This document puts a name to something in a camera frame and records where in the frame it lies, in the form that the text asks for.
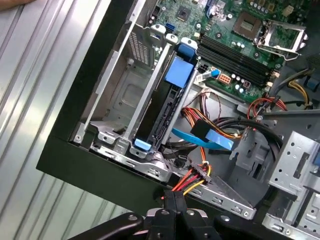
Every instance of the blue sata port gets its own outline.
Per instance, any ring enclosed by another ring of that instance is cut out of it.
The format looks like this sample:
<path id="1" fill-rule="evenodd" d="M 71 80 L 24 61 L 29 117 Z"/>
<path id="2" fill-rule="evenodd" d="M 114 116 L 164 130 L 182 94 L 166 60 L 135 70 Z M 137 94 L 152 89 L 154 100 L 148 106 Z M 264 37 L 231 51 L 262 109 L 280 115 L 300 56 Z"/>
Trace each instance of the blue sata port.
<path id="1" fill-rule="evenodd" d="M 175 26 L 173 26 L 172 24 L 170 23 L 166 23 L 165 24 L 165 29 L 166 29 L 166 33 L 167 34 L 172 34 L 174 32 L 174 30 L 176 29 Z"/>

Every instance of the metal panel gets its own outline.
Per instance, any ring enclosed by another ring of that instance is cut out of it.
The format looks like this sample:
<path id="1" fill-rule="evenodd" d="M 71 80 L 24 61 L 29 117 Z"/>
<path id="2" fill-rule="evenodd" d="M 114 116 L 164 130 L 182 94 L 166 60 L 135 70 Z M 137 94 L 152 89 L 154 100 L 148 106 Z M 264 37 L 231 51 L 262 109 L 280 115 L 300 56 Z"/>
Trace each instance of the metal panel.
<path id="1" fill-rule="evenodd" d="M 126 211 L 35 169 L 110 2 L 0 13 L 0 239 L 67 239 Z"/>

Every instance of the screw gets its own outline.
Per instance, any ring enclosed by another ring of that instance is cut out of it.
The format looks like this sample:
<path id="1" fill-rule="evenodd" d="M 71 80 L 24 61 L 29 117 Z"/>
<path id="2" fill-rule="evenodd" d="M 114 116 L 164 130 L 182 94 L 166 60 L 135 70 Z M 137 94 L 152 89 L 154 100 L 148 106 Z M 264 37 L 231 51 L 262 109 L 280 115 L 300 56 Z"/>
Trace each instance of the screw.
<path id="1" fill-rule="evenodd" d="M 163 210 L 162 212 L 161 212 L 163 215 L 168 215 L 168 214 L 170 214 L 168 211 L 166 211 L 166 210 Z"/>
<path id="2" fill-rule="evenodd" d="M 191 216 L 195 215 L 195 212 L 192 211 L 192 210 L 187 210 L 186 213 L 189 214 L 189 215 L 191 215 Z"/>
<path id="3" fill-rule="evenodd" d="M 137 220 L 138 218 L 137 218 L 136 216 L 130 215 L 128 219 L 129 219 L 130 221 L 135 221 L 135 220 Z"/>
<path id="4" fill-rule="evenodd" d="M 220 218 L 225 222 L 229 222 L 230 221 L 230 218 L 228 216 L 221 216 Z"/>

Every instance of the chip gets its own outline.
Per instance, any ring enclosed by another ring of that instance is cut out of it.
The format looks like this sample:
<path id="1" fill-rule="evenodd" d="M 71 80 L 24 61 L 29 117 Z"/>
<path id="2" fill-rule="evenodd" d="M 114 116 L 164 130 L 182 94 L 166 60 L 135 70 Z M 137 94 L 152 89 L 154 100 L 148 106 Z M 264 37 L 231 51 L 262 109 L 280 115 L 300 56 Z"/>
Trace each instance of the chip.
<path id="1" fill-rule="evenodd" d="M 244 11 L 238 17 L 233 31 L 249 40 L 254 40 L 261 27 L 261 20 Z"/>
<path id="2" fill-rule="evenodd" d="M 186 22 L 190 17 L 191 10 L 184 6 L 180 6 L 178 12 L 176 13 L 175 17 L 183 22 Z"/>

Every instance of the black handle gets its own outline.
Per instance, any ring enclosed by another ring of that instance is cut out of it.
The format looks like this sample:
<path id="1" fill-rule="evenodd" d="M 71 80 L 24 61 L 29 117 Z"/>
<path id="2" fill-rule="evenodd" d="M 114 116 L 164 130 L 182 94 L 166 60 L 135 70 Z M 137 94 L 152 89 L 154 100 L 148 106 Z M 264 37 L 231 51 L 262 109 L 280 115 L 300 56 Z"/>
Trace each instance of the black handle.
<path id="1" fill-rule="evenodd" d="M 139 231 L 143 227 L 143 224 L 144 219 L 142 216 L 128 212 L 74 236 L 69 240 L 115 240 L 129 237 Z"/>

